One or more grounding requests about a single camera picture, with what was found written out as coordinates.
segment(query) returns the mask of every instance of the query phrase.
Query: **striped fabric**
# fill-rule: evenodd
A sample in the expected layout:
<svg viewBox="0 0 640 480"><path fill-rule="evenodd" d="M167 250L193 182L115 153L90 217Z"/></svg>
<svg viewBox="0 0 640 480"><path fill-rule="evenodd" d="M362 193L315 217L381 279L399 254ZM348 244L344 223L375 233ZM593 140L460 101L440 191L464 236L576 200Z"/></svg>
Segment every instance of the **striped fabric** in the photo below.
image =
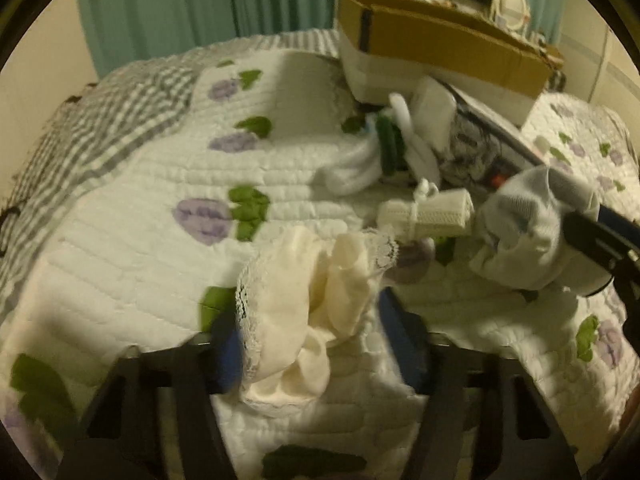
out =
<svg viewBox="0 0 640 480"><path fill-rule="evenodd" d="M252 36L137 61L85 89L77 102L62 104L9 196L8 206L17 205L20 216L0 226L0 250L6 250L0 260L0 324L17 305L39 249L76 200L113 179L140 146L178 129L202 67L278 48L337 57L337 35L309 30Z"/></svg>

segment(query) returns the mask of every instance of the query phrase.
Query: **white quilt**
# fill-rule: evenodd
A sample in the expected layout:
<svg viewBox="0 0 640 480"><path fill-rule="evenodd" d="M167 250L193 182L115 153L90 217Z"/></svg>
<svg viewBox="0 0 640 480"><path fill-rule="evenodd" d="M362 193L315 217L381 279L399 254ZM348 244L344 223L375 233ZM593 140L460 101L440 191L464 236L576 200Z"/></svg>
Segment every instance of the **white quilt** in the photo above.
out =
<svg viewBox="0 0 640 480"><path fill-rule="evenodd" d="M326 238L357 230L374 218L380 201L411 196L410 189L378 185L337 200L316 179L321 166L354 143L340 128L353 105L334 60L279 51L233 61L203 72L179 133L149 143L114 182L81 198L48 242L0 354L5 384L18 355L28 354L62 377L82 413L127 346L168 348L197 332L204 290L235 286L255 246L300 223ZM251 71L261 73L247 75ZM562 116L551 107L560 102L554 99L536 105L524 128L528 139L554 131L555 153L578 142L580 132L599 135L596 118L589 124ZM562 102L566 114L577 109ZM270 121L265 139L247 137L234 127L256 116ZM609 123L605 115L601 119L603 128L612 127L611 118ZM570 121L575 132L569 131ZM572 140L558 140L558 128ZM609 156L617 150L624 158L611 180L625 188L614 184L628 198L618 203L616 197L613 206L640 217L634 202L640 198L637 169L626 139L615 135L607 133L610 147L604 151ZM578 171L567 153L565 164ZM182 200L230 203L228 192L237 186L252 186L270 199L266 222L252 242L237 240L242 237L237 220L201 232L200 240L176 220L174 210ZM585 471L616 432L640 368L626 341L613 362L597 352L590 362L580 360L575 337L591 314L619 330L623 307L612 289L578 300L549 288L527 304L521 294L468 269L473 248L471 240L460 240L451 263L434 263L421 282L400 287L400 297L433 332L445 333L460 346L510 348L535 378ZM373 311L360 335L333 349L331 359L326 393L297 415L255 415L234 394L213 399L239 479L259 478L264 454L283 444L360 455L378 480L399 477L424 399L401 383ZM7 405L11 398L5 399ZM179 476L177 465L173 471Z"/></svg>

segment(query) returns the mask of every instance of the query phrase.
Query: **crumpled cloth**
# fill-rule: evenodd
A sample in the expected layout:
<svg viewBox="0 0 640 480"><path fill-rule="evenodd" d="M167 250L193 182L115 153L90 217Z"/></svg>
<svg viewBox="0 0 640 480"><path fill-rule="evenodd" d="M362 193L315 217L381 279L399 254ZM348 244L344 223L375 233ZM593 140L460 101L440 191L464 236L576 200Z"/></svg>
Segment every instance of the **crumpled cloth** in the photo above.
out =
<svg viewBox="0 0 640 480"><path fill-rule="evenodd" d="M474 229L485 245L469 265L511 288L540 290L555 282L579 296L593 294L610 274L564 241L562 217L579 211L596 220L599 209L587 181L547 166L523 171L479 208Z"/></svg>
<svg viewBox="0 0 640 480"><path fill-rule="evenodd" d="M241 400L279 416L322 395L330 376L327 348L358 332L397 252L384 233L346 233L332 242L303 226L263 248L242 271L236 293Z"/></svg>

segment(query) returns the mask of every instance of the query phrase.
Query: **cardboard box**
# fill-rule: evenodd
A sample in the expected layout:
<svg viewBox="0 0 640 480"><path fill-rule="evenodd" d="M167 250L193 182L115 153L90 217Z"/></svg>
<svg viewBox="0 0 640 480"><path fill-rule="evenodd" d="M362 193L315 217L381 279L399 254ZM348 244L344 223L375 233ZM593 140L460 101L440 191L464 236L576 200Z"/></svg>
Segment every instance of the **cardboard box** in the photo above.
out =
<svg viewBox="0 0 640 480"><path fill-rule="evenodd" d="M417 0L339 0L340 56L358 101L410 98L428 74L524 123L552 74L533 46L492 23Z"/></svg>

